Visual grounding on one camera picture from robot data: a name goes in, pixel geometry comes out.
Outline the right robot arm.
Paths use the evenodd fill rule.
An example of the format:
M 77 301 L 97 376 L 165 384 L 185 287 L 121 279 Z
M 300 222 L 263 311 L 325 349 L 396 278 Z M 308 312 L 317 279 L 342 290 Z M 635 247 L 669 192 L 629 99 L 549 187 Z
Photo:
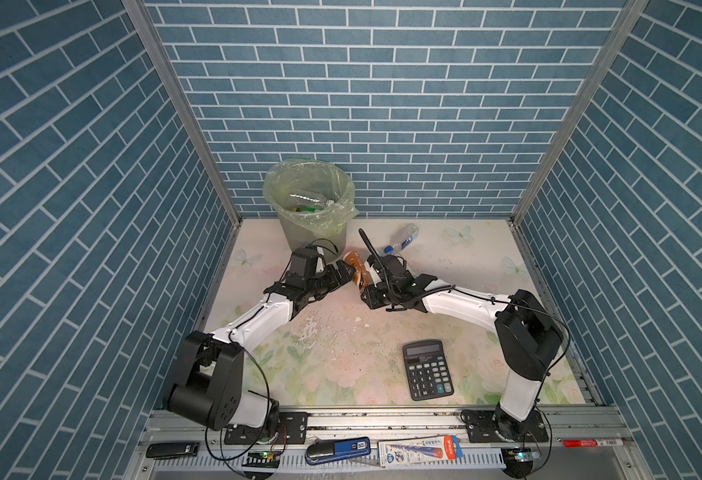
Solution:
M 364 303 L 372 310 L 447 315 L 494 333 L 509 369 L 495 410 L 496 426 L 516 430 L 526 426 L 550 370 L 563 355 L 565 327 L 527 290 L 492 295 L 430 274 L 415 276 L 404 259 L 379 255 L 363 229 L 359 235 L 370 252 L 358 268 L 361 279 L 370 279 L 361 289 Z

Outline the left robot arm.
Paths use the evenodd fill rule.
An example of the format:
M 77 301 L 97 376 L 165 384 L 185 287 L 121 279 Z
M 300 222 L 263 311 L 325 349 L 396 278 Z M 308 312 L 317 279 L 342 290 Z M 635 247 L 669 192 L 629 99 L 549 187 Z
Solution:
M 194 331 L 182 340 L 167 379 L 167 410 L 214 431 L 249 427 L 262 437 L 275 434 L 278 402 L 269 393 L 244 391 L 245 361 L 269 335 L 310 304 L 349 284 L 357 270 L 326 259 L 325 249 L 294 251 L 279 280 L 262 300 L 213 332 Z

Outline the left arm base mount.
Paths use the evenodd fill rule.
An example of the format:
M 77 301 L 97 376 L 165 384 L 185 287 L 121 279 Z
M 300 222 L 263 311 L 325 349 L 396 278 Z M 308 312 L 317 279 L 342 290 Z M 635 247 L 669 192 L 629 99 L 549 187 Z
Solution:
M 266 417 L 262 427 L 246 425 L 230 425 L 225 431 L 223 442 L 225 445 L 250 445 L 256 441 L 287 445 L 302 445 L 305 443 L 308 429 L 308 413 L 305 411 L 277 411 Z

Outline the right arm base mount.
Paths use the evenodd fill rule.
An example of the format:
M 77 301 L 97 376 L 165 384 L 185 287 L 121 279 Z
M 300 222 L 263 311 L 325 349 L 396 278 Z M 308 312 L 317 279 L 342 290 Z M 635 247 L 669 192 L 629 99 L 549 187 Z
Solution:
M 526 420 L 516 420 L 500 406 L 495 410 L 464 409 L 459 414 L 471 443 L 524 443 L 550 439 L 549 427 L 537 409 Z

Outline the green Sprite bottle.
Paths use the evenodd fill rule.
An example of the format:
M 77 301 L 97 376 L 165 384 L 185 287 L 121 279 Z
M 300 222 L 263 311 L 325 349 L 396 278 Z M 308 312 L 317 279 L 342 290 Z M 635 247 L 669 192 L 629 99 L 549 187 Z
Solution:
M 295 213 L 301 213 L 301 214 L 309 214 L 309 213 L 318 213 L 322 212 L 324 209 L 320 207 L 312 207 L 312 206 L 299 206 L 294 208 L 292 211 Z

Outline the clear ribbed bottle white cap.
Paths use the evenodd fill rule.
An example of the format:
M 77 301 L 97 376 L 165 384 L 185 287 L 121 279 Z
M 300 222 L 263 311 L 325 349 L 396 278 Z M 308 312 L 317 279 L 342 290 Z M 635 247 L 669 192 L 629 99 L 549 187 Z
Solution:
M 324 209 L 333 203 L 333 200 L 328 199 L 322 194 L 305 190 L 289 193 L 288 199 L 296 208 Z

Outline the brown Nescafe coffee bottle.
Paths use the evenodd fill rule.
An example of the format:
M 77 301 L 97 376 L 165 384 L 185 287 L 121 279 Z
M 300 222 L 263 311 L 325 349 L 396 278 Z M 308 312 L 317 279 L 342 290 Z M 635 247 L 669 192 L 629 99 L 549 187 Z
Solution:
M 359 292 L 363 293 L 366 288 L 373 284 L 370 272 L 366 267 L 366 262 L 355 250 L 349 251 L 343 257 L 343 261 L 355 269 L 354 283 L 358 286 Z

